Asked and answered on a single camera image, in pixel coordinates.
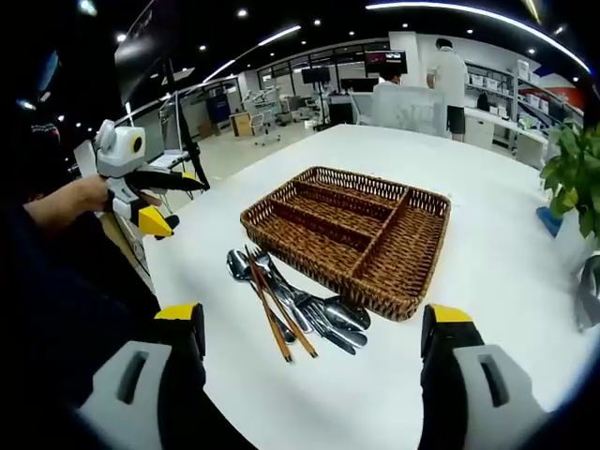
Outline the person's left hand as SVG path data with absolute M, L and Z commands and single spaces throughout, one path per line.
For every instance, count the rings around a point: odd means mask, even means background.
M 100 175 L 85 176 L 69 185 L 69 203 L 78 213 L 106 211 L 109 202 L 109 185 Z

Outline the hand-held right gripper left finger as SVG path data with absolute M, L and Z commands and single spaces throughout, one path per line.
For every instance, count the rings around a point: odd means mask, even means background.
M 162 309 L 94 375 L 79 414 L 111 449 L 190 449 L 200 442 L 203 306 Z

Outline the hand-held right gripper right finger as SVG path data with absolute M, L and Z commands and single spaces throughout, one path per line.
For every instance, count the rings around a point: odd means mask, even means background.
M 515 449 L 545 418 L 533 383 L 464 311 L 425 306 L 421 449 Z

